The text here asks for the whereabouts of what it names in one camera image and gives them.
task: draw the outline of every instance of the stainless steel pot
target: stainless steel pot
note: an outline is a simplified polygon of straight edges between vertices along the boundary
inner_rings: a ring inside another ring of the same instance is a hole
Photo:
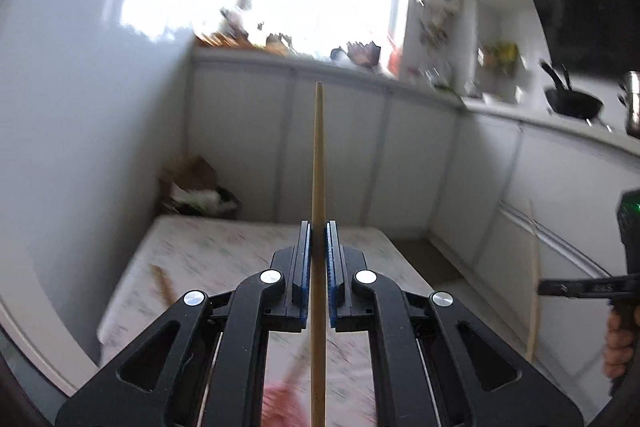
[[[640,138],[640,71],[629,71],[620,83],[624,94],[618,99],[626,106],[626,133]]]

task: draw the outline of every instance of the windowsill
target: windowsill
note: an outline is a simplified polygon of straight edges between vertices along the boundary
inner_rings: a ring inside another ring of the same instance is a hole
[[[373,72],[356,65],[341,64],[332,60],[315,60],[308,57],[289,55],[282,57],[262,51],[235,50],[232,48],[205,48],[194,46],[191,59],[194,64],[251,64],[259,66],[272,66],[292,68],[306,73],[315,73],[331,77],[339,77],[350,84],[360,84],[362,87],[379,86],[389,92],[404,92],[411,96],[428,98],[438,103],[444,103],[450,107],[464,107],[462,99],[451,92],[443,92],[433,87],[418,87],[399,82],[388,73]]]

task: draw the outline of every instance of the frying pan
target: frying pan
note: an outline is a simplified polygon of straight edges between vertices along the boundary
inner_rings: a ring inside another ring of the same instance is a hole
[[[580,120],[593,120],[597,117],[602,109],[602,100],[587,92],[573,90],[569,73],[564,66],[562,69],[568,89],[564,87],[562,80],[549,64],[541,60],[540,67],[551,77],[556,86],[545,89],[546,101],[554,112]]]

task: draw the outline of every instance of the range hood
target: range hood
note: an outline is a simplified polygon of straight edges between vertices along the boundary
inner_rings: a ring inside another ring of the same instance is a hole
[[[640,0],[533,0],[555,68],[622,79],[640,70]]]

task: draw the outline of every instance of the human hand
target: human hand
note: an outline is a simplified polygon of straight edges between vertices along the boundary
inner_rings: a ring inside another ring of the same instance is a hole
[[[636,324],[640,326],[640,306],[636,308]],[[620,326],[622,319],[618,312],[612,311],[607,319],[607,346],[604,348],[604,374],[609,378],[622,377],[625,374],[625,364],[634,357],[631,344],[634,336],[631,331],[623,330]]]

